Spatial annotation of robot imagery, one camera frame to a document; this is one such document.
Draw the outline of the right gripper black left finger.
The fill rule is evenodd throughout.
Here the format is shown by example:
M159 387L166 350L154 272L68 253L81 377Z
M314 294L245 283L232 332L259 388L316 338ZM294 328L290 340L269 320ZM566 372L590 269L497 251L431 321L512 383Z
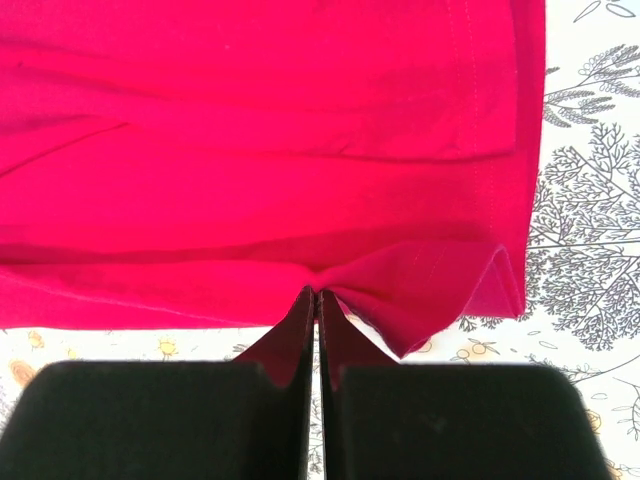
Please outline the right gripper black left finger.
M44 368L1 437L5 479L302 479L314 293L231 361Z

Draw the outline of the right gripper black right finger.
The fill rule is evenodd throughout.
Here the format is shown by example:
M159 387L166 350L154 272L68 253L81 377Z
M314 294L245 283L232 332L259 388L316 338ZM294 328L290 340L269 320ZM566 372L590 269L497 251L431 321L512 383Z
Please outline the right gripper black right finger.
M317 298L329 479L606 479L581 399L557 370L400 364Z

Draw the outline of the magenta t shirt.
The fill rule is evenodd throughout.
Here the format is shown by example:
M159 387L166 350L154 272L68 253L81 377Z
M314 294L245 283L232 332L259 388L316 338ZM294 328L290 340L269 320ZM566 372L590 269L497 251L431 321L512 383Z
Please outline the magenta t shirt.
M1 324L272 325L400 356L525 308L541 1L5 1Z

